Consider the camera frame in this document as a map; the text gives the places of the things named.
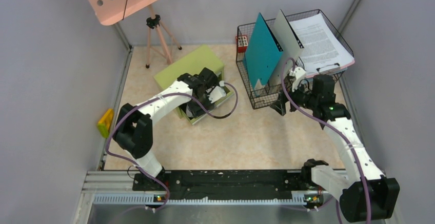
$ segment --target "black wire basket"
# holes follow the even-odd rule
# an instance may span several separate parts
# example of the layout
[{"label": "black wire basket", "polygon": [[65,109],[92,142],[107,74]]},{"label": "black wire basket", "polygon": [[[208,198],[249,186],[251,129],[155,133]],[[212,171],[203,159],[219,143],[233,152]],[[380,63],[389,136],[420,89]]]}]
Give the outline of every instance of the black wire basket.
[{"label": "black wire basket", "polygon": [[[311,16],[314,16],[317,14],[322,14],[323,19],[325,20],[326,25],[328,25],[331,32],[336,36],[336,38],[343,45],[343,47],[353,56],[352,49],[349,47],[349,45],[343,39],[341,34],[338,32],[338,30],[334,27],[334,25],[331,23],[331,21],[325,16],[325,14],[320,9],[310,10],[310,11],[306,11],[306,12],[302,12],[302,13],[298,13],[298,14],[293,14],[293,15],[288,15],[288,16],[286,16],[286,18],[288,21],[291,22],[291,21],[297,21],[300,19],[311,17]],[[275,19],[266,20],[266,23],[269,27],[271,27],[274,22],[275,22]],[[249,24],[244,24],[244,25],[238,26],[237,27],[237,36],[246,35],[248,37],[248,42],[249,42],[251,35],[252,35],[252,32],[254,30],[254,26],[255,26],[255,23],[249,23]],[[252,108],[259,109],[259,108],[270,106],[273,102],[275,102],[278,99],[279,92],[282,90],[281,85],[271,86],[268,82],[264,88],[261,88],[261,89],[254,91],[254,89],[252,88],[252,86],[249,82],[248,71],[246,70],[245,65],[243,64],[244,57],[245,57],[245,53],[237,53],[236,58],[235,58],[235,62],[236,62],[237,67],[239,69],[240,76],[242,77],[243,84],[245,85],[246,92],[248,93],[249,100],[251,101]],[[299,66],[303,66],[303,63],[300,59],[298,59],[296,61],[296,63]],[[335,82],[337,82],[340,79],[340,77],[343,75],[343,72],[344,71],[342,71],[340,73],[335,73],[332,75],[334,77]],[[284,83],[286,85],[286,88],[288,89],[293,84],[293,80],[289,76],[287,76],[284,79]],[[304,85],[304,88],[308,89],[309,84],[307,82],[304,82],[304,84],[302,84],[302,85]]]}]

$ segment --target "beige floor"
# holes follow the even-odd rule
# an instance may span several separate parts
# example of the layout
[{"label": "beige floor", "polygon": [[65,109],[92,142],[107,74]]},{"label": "beige floor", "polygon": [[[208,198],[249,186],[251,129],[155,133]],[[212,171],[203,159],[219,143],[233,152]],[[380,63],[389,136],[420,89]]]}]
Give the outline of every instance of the beige floor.
[{"label": "beige floor", "polygon": [[[198,46],[173,49],[180,59]],[[322,159],[334,168],[343,168],[330,138],[318,123],[300,112],[281,117],[271,108],[253,110],[235,64],[235,45],[210,45],[225,63],[226,81],[239,92],[239,105],[226,119],[205,117],[192,126],[174,112],[153,128],[152,147],[165,169],[300,169],[310,158]],[[134,48],[121,105],[135,105],[159,93],[153,75],[166,67],[166,61],[152,52],[151,68],[145,68],[146,48]],[[337,102],[344,103],[340,86]],[[235,96],[214,111],[224,115],[234,105]],[[125,155],[115,143],[110,151]],[[105,169],[127,169],[131,164],[108,156]]]}]

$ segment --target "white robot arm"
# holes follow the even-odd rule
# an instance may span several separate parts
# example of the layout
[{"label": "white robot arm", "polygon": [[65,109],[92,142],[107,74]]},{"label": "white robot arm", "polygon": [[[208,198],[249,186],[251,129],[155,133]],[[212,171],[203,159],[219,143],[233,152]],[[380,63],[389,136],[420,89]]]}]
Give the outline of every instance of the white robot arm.
[{"label": "white robot arm", "polygon": [[[367,182],[371,202],[371,219],[390,218],[399,194],[399,184],[396,179],[387,178],[374,164],[356,134],[350,113],[343,104],[335,102],[335,81],[332,76],[316,75],[313,78],[312,90],[305,91],[303,87],[297,88],[305,77],[305,71],[302,68],[295,68],[290,75],[295,77],[293,83],[297,83],[296,86],[292,86],[289,94],[292,101],[302,108],[313,111],[312,116],[331,125],[350,142],[349,144],[339,133],[321,124],[321,128],[331,137],[339,153],[346,168],[347,178],[336,173],[328,163],[309,159],[302,167],[301,181],[312,187],[321,186],[339,200],[342,213],[349,222],[364,221],[367,208],[362,178],[358,169],[359,163]],[[287,97],[281,94],[271,107],[284,115],[287,101]],[[293,104],[290,104],[290,111],[296,111]],[[354,149],[358,159],[355,159],[351,149]]]},{"label": "white robot arm", "polygon": [[[138,166],[153,177],[156,177],[163,167],[151,151],[152,127],[162,117],[183,104],[187,104],[185,111],[191,117],[204,114],[202,109],[195,102],[191,102],[191,98],[188,96],[173,95],[162,98],[163,95],[171,93],[184,93],[193,96],[208,110],[213,109],[214,103],[226,95],[223,82],[220,82],[211,70],[204,68],[199,75],[183,74],[166,90],[150,98],[160,97],[160,100],[141,107],[126,119],[113,138],[135,160]],[[123,105],[118,121],[133,107],[130,104]]]}]

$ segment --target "purple cable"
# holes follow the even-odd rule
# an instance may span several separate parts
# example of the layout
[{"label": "purple cable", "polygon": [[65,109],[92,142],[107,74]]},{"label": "purple cable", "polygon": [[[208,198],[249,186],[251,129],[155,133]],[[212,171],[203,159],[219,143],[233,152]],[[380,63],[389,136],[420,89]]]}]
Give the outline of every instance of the purple cable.
[{"label": "purple cable", "polygon": [[337,218],[339,219],[339,223],[343,224],[341,221],[341,215],[340,215],[340,207],[339,207],[339,201],[335,201],[335,210],[337,211]]},{"label": "purple cable", "polygon": [[[185,97],[188,97],[188,98],[191,98],[193,101],[195,101],[200,107],[201,107],[201,109],[203,109],[204,110],[204,112],[205,113],[207,113],[209,116],[211,116],[211,117],[213,117],[213,118],[217,118],[217,119],[222,119],[223,117],[228,117],[229,115],[231,115],[233,112],[234,112],[234,110],[235,110],[235,108],[237,107],[237,104],[238,104],[238,102],[239,102],[239,94],[237,93],[237,90],[235,89],[235,87],[232,85],[232,84],[230,84],[230,83],[225,83],[226,85],[228,85],[228,86],[230,86],[233,90],[234,90],[234,93],[235,93],[235,104],[234,104],[234,107],[232,108],[232,110],[227,114],[227,115],[224,115],[224,116],[215,116],[215,115],[213,115],[213,114],[211,114],[203,105],[202,105],[202,103],[201,102],[199,102],[199,100],[198,99],[196,99],[195,97],[193,97],[192,95],[189,95],[189,94],[186,94],[186,93],[168,93],[168,94],[164,94],[164,95],[162,95],[162,97],[171,97],[171,96],[185,96]],[[146,106],[146,105],[148,105],[148,104],[151,104],[151,103],[153,103],[153,102],[155,102],[155,101],[157,101],[157,100],[159,100],[160,98],[159,97],[155,97],[155,98],[153,98],[153,99],[150,99],[150,100],[148,100],[148,101],[146,101],[145,103],[143,103],[143,104],[140,104],[140,105],[138,105],[138,106],[136,106],[136,107],[134,107],[132,110],[130,110],[124,117],[122,117],[121,118],[121,120],[116,124],[116,126],[113,128],[113,130],[110,132],[110,134],[109,134],[109,137],[107,138],[107,140],[106,140],[106,147],[105,147],[105,150],[106,150],[106,152],[107,152],[107,154],[108,155],[111,155],[111,156],[114,156],[114,157],[118,157],[118,158],[121,158],[121,159],[124,159],[124,160],[127,160],[127,161],[129,161],[129,162],[131,162],[131,163],[133,163],[134,165],[136,165],[137,166],[137,164],[136,164],[136,162],[134,161],[134,160],[132,160],[132,159],[130,159],[130,158],[128,158],[128,157],[125,157],[125,156],[121,156],[121,155],[118,155],[118,154],[115,154],[115,153],[112,153],[112,152],[110,152],[109,151],[109,147],[110,147],[110,143],[111,143],[111,141],[112,141],[112,137],[114,136],[114,134],[115,134],[115,132],[118,130],[118,128],[121,126],[121,124],[127,119],[127,117],[129,117],[133,112],[135,112],[136,110],[138,110],[138,109],[140,109],[140,108],[142,108],[143,106]],[[167,193],[167,196],[166,196],[166,198],[165,198],[165,200],[163,201],[163,204],[160,206],[160,207],[158,207],[158,208],[156,208],[155,210],[157,211],[157,210],[160,210],[166,203],[167,203],[167,201],[169,200],[169,196],[170,196],[170,193],[169,193],[169,189],[166,187],[166,185],[163,183],[163,182],[161,182],[160,180],[158,180],[158,179],[156,179],[155,177],[153,177],[153,176],[151,176],[150,174],[148,174],[145,170],[143,170],[141,167],[137,167],[137,169],[139,169],[139,171],[141,172],[141,173],[143,173],[144,175],[146,175],[148,178],[150,178],[150,179],[152,179],[152,180],[154,180],[155,182],[157,182],[159,185],[161,185],[165,190],[166,190],[166,193]],[[128,210],[132,210],[132,209],[135,209],[135,208],[130,208],[130,209],[127,209],[126,211],[124,211],[124,212],[122,212],[121,214],[125,214],[125,213],[127,213],[128,212]]]},{"label": "purple cable", "polygon": [[326,122],[324,122],[324,121],[322,121],[322,120],[320,120],[320,119],[318,119],[318,118],[316,118],[316,117],[314,117],[314,116],[308,114],[308,113],[305,112],[303,109],[301,109],[301,108],[300,108],[300,107],[299,107],[299,106],[298,106],[298,105],[297,105],[297,104],[296,104],[296,103],[291,99],[291,97],[290,97],[290,95],[288,94],[287,89],[286,89],[286,87],[285,87],[285,83],[284,83],[284,69],[285,69],[285,66],[287,65],[287,63],[288,63],[289,60],[291,60],[291,61],[293,62],[293,67],[292,67],[293,71],[294,71],[294,69],[295,69],[295,67],[296,67],[296,62],[294,61],[294,59],[293,59],[292,57],[288,58],[288,59],[286,60],[285,64],[283,65],[283,68],[282,68],[282,71],[281,71],[281,86],[283,87],[284,94],[286,95],[286,97],[287,97],[287,99],[290,101],[290,103],[291,103],[291,104],[292,104],[292,105],[293,105],[297,110],[299,110],[299,111],[300,111],[302,114],[304,114],[305,116],[308,116],[309,118],[311,118],[311,119],[313,119],[313,120],[319,122],[320,124],[329,127],[332,131],[334,131],[334,132],[337,133],[341,138],[343,138],[344,141],[346,142],[346,144],[349,146],[350,151],[352,152],[352,155],[353,155],[353,157],[354,157],[354,159],[355,159],[355,163],[357,164],[357,168],[358,168],[358,171],[359,171],[360,176],[361,176],[361,182],[362,182],[362,184],[363,184],[364,195],[365,195],[365,198],[366,198],[366,208],[367,208],[367,218],[366,218],[366,223],[367,223],[367,224],[370,224],[370,223],[371,223],[371,205],[370,205],[370,195],[368,194],[367,180],[366,180],[366,178],[364,177],[363,168],[361,167],[361,163],[360,163],[360,160],[358,159],[357,153],[356,153],[355,149],[353,148],[353,146],[351,146],[352,143],[349,141],[349,139],[348,139],[346,136],[344,136],[343,133],[341,133],[339,130],[337,130],[335,127],[331,126],[330,124],[328,124],[328,123],[326,123]]}]

